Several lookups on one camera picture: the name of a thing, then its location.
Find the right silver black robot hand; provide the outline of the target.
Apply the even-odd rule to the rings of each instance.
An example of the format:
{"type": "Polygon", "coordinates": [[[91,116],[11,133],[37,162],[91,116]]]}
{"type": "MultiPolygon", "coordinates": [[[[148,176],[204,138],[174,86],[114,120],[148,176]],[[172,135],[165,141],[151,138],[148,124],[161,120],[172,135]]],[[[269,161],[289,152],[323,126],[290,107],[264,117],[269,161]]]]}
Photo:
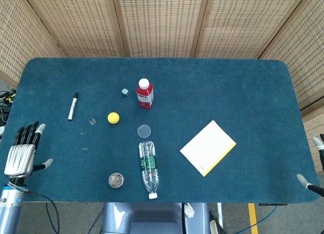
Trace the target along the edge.
{"type": "MultiPolygon", "coordinates": [[[[320,162],[322,165],[322,169],[324,171],[324,134],[320,134],[320,140],[317,137],[313,137],[312,140],[318,150],[320,162]]],[[[308,190],[310,190],[324,198],[324,188],[321,188],[317,185],[314,185],[314,184],[308,182],[306,180],[306,178],[301,174],[297,174],[297,179],[306,189],[308,189],[308,190]]]]}

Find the woven rattan screen panel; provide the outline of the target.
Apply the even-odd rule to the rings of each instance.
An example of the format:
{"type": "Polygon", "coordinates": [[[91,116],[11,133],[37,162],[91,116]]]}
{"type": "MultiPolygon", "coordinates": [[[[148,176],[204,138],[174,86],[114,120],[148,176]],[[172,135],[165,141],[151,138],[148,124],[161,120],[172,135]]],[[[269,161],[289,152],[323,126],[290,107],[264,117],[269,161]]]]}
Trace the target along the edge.
{"type": "Polygon", "coordinates": [[[208,0],[113,0],[126,57],[194,57],[208,0]]]}
{"type": "Polygon", "coordinates": [[[114,0],[28,0],[67,57],[127,55],[114,0]]]}
{"type": "Polygon", "coordinates": [[[196,58],[259,58],[302,0],[207,0],[196,58]]]}
{"type": "Polygon", "coordinates": [[[324,134],[324,0],[300,0],[261,58],[288,66],[315,170],[323,172],[312,138],[324,134]]]}
{"type": "Polygon", "coordinates": [[[18,88],[26,63],[65,57],[28,0],[0,0],[0,79],[18,88]]]}

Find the white notebook yellow spine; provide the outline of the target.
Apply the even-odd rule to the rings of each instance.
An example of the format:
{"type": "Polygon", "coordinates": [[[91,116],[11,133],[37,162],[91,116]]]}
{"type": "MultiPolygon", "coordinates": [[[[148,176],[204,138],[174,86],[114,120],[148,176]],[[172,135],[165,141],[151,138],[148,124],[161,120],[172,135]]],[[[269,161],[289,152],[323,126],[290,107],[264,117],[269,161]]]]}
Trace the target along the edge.
{"type": "Polygon", "coordinates": [[[211,121],[180,152],[205,177],[235,146],[236,142],[211,121]]]}

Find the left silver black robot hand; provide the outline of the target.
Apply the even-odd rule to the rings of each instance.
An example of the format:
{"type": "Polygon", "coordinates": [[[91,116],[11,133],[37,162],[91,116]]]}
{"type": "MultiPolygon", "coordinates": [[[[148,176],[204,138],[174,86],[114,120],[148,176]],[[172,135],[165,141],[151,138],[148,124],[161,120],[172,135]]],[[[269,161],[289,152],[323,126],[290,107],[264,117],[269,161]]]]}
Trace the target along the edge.
{"type": "Polygon", "coordinates": [[[53,163],[53,159],[38,165],[34,163],[35,153],[45,128],[46,124],[39,124],[37,121],[17,131],[4,170],[8,178],[25,179],[33,172],[46,169],[53,163]]]}

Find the yellow foam ball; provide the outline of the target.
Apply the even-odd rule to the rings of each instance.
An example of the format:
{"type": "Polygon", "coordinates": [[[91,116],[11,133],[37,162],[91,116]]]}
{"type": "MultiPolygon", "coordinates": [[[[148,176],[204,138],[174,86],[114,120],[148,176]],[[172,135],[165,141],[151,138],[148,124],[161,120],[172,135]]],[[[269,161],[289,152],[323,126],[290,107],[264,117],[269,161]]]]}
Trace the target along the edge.
{"type": "Polygon", "coordinates": [[[107,116],[108,122],[113,125],[117,124],[119,122],[119,119],[120,119],[119,114],[116,112],[111,112],[107,116]]]}

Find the clear round plastic lid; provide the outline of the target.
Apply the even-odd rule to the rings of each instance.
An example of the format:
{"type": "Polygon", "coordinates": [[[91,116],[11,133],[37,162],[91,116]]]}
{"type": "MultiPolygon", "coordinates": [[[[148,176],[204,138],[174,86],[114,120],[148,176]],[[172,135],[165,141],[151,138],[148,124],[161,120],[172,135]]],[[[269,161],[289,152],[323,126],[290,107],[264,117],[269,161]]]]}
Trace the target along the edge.
{"type": "Polygon", "coordinates": [[[140,125],[137,130],[138,136],[148,138],[151,134],[151,128],[148,125],[140,125]]]}

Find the yellow floor tape strip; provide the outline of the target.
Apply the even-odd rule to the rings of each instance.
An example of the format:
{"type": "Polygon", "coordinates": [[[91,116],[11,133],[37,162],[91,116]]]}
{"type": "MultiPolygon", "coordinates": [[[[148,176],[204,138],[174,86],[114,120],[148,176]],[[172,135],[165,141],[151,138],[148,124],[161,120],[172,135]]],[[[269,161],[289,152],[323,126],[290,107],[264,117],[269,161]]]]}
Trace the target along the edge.
{"type": "Polygon", "coordinates": [[[248,210],[249,210],[249,219],[251,227],[251,234],[259,234],[258,227],[257,227],[257,217],[256,217],[256,210],[254,203],[248,203],[248,210]]]}

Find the clear round paper clip container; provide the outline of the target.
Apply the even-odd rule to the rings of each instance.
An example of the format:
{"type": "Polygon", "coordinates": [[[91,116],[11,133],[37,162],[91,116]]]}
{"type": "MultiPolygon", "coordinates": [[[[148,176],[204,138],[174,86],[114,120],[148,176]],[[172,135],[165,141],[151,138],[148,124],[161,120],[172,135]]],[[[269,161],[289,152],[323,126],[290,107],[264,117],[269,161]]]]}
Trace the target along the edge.
{"type": "Polygon", "coordinates": [[[108,178],[108,184],[112,188],[120,188],[124,183],[124,177],[121,173],[112,173],[108,178]]]}

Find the silver-blue robot torso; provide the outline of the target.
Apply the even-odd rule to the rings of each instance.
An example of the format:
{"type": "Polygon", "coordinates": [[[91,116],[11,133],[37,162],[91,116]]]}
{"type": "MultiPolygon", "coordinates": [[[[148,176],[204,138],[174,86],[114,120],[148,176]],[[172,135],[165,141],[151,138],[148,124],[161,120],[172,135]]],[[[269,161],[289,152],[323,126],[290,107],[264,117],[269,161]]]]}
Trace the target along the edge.
{"type": "Polygon", "coordinates": [[[206,203],[106,203],[100,234],[211,234],[206,203]]]}

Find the white marker black cap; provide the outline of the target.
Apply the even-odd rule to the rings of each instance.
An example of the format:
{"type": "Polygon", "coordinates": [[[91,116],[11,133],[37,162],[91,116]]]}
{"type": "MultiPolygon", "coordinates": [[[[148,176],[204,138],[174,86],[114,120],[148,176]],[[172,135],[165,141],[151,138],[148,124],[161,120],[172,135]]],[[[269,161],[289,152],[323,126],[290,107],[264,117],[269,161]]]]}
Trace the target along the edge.
{"type": "Polygon", "coordinates": [[[73,118],[73,113],[74,113],[74,109],[75,109],[75,106],[76,106],[77,99],[78,99],[78,92],[75,92],[73,100],[72,100],[72,104],[71,104],[71,107],[70,107],[69,115],[68,115],[68,121],[71,121],[72,118],[73,118]]]}

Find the clear green-label water bottle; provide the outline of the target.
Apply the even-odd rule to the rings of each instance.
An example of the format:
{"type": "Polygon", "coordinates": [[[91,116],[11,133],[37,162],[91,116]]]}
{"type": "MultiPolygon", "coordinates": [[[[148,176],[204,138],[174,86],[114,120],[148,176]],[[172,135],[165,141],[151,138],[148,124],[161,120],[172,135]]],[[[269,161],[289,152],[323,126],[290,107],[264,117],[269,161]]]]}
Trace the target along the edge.
{"type": "Polygon", "coordinates": [[[139,143],[140,168],[144,186],[150,200],[157,198],[159,183],[155,146],[152,141],[139,143]]]}

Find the blue carpet table mat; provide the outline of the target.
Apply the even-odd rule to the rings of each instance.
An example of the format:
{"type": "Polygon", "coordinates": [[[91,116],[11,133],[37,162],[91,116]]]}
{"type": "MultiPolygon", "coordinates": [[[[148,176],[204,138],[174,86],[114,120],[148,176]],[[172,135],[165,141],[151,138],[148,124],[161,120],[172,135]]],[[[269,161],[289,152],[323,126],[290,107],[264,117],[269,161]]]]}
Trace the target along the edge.
{"type": "Polygon", "coordinates": [[[158,202],[291,204],[318,198],[297,179],[302,174],[318,184],[292,80],[278,60],[34,58],[23,70],[0,143],[0,191],[16,132],[37,121],[46,128],[35,162],[54,161],[26,184],[54,201],[148,201],[137,133],[143,124],[155,145],[158,202]],[[138,103],[142,78],[153,85],[151,109],[138,103]],[[107,120],[111,112],[120,117],[115,125],[107,120]],[[203,177],[180,149],[211,121],[236,146],[203,177]],[[108,184],[115,172],[124,177],[120,188],[108,184]]]}

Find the red NFC juice bottle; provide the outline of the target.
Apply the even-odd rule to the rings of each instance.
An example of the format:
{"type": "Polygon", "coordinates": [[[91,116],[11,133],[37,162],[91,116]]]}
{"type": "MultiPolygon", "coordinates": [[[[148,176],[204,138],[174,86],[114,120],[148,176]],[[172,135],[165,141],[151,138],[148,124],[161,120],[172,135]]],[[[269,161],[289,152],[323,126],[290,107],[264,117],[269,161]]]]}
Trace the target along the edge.
{"type": "Polygon", "coordinates": [[[154,90],[149,80],[145,78],[140,79],[136,92],[139,105],[143,108],[151,109],[154,100],[154,90]]]}

